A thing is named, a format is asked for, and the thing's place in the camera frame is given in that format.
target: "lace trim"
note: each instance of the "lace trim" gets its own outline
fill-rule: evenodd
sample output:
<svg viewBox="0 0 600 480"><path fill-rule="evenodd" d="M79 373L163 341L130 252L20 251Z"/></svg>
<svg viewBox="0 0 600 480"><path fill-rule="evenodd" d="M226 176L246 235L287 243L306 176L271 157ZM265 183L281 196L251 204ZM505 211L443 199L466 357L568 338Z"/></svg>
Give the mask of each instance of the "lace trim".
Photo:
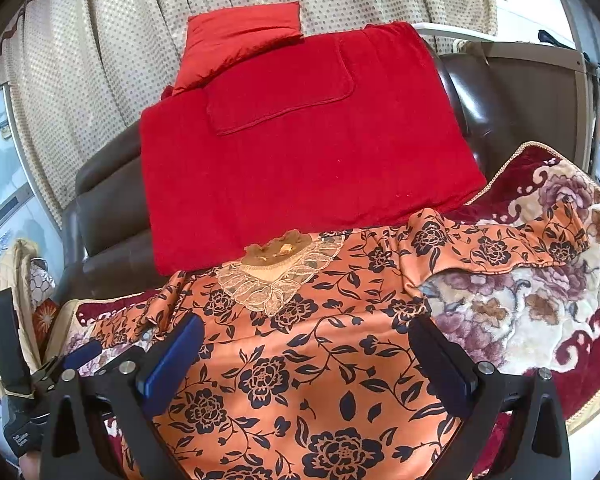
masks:
<svg viewBox="0 0 600 480"><path fill-rule="evenodd" d="M248 267L240 262L231 262L221 267L216 272L216 278L222 290L236 303L243 304L253 312L275 316L302 285L333 261L343 243L343 235L320 238L312 242L303 250L306 253L273 282L247 274L243 269Z"/></svg>

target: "red blanket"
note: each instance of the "red blanket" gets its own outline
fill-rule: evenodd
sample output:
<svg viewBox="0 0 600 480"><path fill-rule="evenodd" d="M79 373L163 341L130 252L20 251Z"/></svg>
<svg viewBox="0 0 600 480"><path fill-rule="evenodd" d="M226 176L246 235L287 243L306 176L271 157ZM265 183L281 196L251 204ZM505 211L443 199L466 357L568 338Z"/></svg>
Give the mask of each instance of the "red blanket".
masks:
<svg viewBox="0 0 600 480"><path fill-rule="evenodd" d="M145 110L140 133L163 274L238 258L293 228L453 210L485 184L430 54L405 23L246 60Z"/></svg>

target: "brown leather armchair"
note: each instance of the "brown leather armchair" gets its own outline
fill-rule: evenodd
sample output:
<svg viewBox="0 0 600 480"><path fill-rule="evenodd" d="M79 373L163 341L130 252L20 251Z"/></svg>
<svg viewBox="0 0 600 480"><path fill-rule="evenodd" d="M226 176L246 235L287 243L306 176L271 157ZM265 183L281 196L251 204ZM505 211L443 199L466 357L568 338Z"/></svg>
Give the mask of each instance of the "brown leather armchair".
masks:
<svg viewBox="0 0 600 480"><path fill-rule="evenodd" d="M526 140L484 58L435 57L462 135L487 178ZM107 299L163 285L155 269L138 123L80 168L62 216L64 273L54 299Z"/></svg>

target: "orange floral fabric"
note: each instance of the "orange floral fabric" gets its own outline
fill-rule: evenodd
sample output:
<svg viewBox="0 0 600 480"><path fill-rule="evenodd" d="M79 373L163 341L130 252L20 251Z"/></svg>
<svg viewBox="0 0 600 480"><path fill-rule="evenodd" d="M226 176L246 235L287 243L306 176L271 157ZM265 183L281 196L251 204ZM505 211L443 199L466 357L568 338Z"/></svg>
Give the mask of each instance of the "orange floral fabric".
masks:
<svg viewBox="0 0 600 480"><path fill-rule="evenodd" d="M415 287L451 267L484 274L556 266L587 248L571 203L517 228L459 224L426 209L399 228L317 235L327 244L341 237L333 261L275 316L237 303L220 285L220 269L210 269L177 273L151 300L94 326L108 347L153 325L164 337L186 312L205 321L200 360L167 413L154 418L192 478L424 475L458 421L409 345L409 321L429 311ZM124 457L137 478L128 449Z"/></svg>
<svg viewBox="0 0 600 480"><path fill-rule="evenodd" d="M58 310L59 307L52 300L47 299L40 303L33 313L33 331L36 333L36 343L41 354L46 349Z"/></svg>

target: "curtain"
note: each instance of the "curtain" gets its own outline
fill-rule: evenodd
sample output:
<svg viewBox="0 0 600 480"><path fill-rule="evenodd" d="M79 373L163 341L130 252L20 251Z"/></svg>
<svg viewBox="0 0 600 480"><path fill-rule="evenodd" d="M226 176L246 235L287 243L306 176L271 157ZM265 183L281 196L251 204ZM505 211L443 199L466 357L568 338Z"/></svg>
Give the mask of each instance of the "curtain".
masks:
<svg viewBox="0 0 600 480"><path fill-rule="evenodd" d="M24 157L56 221L81 165L173 83L188 16L284 1L28 0L0 41L0 84L10 83ZM495 0L299 1L306 35L393 20L496 32Z"/></svg>

